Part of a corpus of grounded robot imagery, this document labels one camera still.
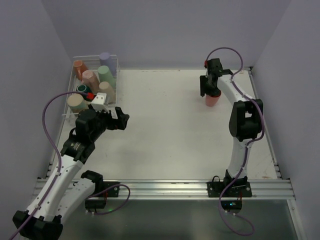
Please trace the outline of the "dark green ceramic mug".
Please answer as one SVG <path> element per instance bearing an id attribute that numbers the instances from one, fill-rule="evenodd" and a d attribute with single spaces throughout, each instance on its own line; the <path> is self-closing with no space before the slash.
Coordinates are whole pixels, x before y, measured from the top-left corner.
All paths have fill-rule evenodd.
<path id="1" fill-rule="evenodd" d="M 76 87 L 76 92 L 79 93 L 87 102 L 91 102 L 94 96 L 90 87 L 85 84 L 78 85 Z"/>

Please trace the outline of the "light green plastic cup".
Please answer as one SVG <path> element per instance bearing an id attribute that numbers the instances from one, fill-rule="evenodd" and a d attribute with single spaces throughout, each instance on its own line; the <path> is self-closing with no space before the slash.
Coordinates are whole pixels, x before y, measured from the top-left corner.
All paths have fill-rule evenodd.
<path id="1" fill-rule="evenodd" d="M 116 79 L 112 75 L 110 69 L 106 65 L 102 65 L 97 69 L 98 72 L 98 77 L 99 81 L 102 82 L 107 82 L 111 85 L 112 88 L 116 88 Z"/>

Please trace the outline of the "cream painted ceramic mug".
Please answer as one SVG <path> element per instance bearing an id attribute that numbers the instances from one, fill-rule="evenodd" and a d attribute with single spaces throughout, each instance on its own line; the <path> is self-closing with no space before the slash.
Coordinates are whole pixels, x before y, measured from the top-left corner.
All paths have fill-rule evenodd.
<path id="1" fill-rule="evenodd" d="M 67 98 L 67 105 L 74 114 L 78 114 L 89 108 L 85 99 L 78 93 L 73 93 Z"/>

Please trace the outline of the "beige plastic cup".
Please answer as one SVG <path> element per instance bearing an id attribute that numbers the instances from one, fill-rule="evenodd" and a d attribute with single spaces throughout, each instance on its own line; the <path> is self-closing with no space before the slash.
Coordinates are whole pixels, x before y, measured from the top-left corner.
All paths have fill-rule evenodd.
<path id="1" fill-rule="evenodd" d="M 99 92 L 107 94 L 107 96 L 109 97 L 110 103 L 113 103 L 116 101 L 116 92 L 107 81 L 102 81 L 99 84 Z"/>

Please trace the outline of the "lavender plastic cup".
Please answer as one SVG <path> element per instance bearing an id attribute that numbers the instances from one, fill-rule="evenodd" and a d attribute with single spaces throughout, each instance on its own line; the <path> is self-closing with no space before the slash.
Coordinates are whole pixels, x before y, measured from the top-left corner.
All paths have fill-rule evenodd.
<path id="1" fill-rule="evenodd" d="M 117 74 L 117 62 L 109 52 L 102 52 L 99 55 L 101 66 L 107 66 L 113 76 Z"/>

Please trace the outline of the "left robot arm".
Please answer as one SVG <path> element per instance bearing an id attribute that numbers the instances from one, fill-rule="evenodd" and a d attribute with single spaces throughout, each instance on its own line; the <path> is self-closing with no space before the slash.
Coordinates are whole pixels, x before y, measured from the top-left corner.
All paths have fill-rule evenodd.
<path id="1" fill-rule="evenodd" d="M 106 130 L 126 129 L 130 116 L 120 107 L 116 107 L 115 112 L 116 118 L 105 110 L 90 108 L 80 112 L 44 187 L 25 211 L 14 214 L 12 221 L 18 234 L 30 240 L 57 240 L 63 224 L 83 201 L 106 197 L 109 190 L 121 187 L 119 182 L 106 186 L 101 174 L 87 170 L 75 186 L 68 189 L 95 150 L 95 141 Z"/>

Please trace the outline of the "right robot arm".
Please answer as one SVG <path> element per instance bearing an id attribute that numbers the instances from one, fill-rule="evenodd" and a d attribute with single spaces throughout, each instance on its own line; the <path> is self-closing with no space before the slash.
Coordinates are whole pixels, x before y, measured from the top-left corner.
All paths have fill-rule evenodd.
<path id="1" fill-rule="evenodd" d="M 224 94 L 232 105 L 228 129 L 233 137 L 233 147 L 223 182 L 226 186 L 244 186 L 248 180 L 247 165 L 251 147 L 265 133 L 263 102 L 247 95 L 233 80 L 233 72 L 223 69 L 220 59 L 205 60 L 204 67 L 206 74 L 199 77 L 199 82 L 200 96 L 205 97 L 205 104 L 214 106 Z"/>

